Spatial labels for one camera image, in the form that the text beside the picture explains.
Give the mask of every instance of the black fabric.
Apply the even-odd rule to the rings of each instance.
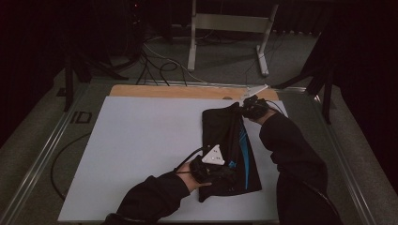
[[[321,196],[328,197],[326,164],[305,141],[299,128],[276,113],[261,127],[260,139],[272,151],[271,159],[280,172],[277,204],[281,225],[342,224],[333,211],[334,206]]]
[[[184,182],[173,172],[160,177],[149,176],[126,194],[116,213],[125,218],[156,222],[173,214],[179,208],[181,199],[189,195]],[[102,224],[123,223],[108,217]]]
[[[225,165],[235,168],[237,181],[232,185],[227,181],[219,181],[211,186],[200,187],[201,203],[210,196],[232,196],[261,189],[253,150],[243,119],[236,112],[238,107],[239,103],[236,102],[226,108],[209,109],[202,113],[203,146],[211,149],[216,144],[220,145]]]

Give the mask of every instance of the white tabletop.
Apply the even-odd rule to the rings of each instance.
[[[103,221],[126,193],[149,175],[170,172],[202,145],[202,111],[230,106],[234,100],[159,97],[107,97],[58,220]],[[275,101],[285,112],[281,101]],[[164,222],[277,220],[278,172],[261,143],[260,126],[245,119],[262,190],[231,196],[198,194]]]

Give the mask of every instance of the person's left hand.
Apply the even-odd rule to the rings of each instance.
[[[179,176],[182,181],[184,181],[185,185],[187,186],[190,192],[193,192],[195,189],[202,187],[202,186],[210,186],[211,183],[198,183],[195,178],[193,178],[190,171],[190,162],[184,163],[177,171],[176,175]]]

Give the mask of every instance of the white triangle tracker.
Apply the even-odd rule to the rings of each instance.
[[[223,165],[225,161],[222,158],[220,146],[215,145],[203,158],[202,162],[215,165]]]

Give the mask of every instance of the black sleeve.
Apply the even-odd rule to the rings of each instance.
[[[343,224],[328,198],[325,162],[305,141],[299,128],[280,113],[261,127],[260,139],[278,165],[278,216],[283,225]]]
[[[124,197],[117,214],[124,218],[156,222],[173,214],[181,199],[190,195],[185,183],[173,172],[149,176]],[[107,217],[103,225],[125,224],[117,217]]]

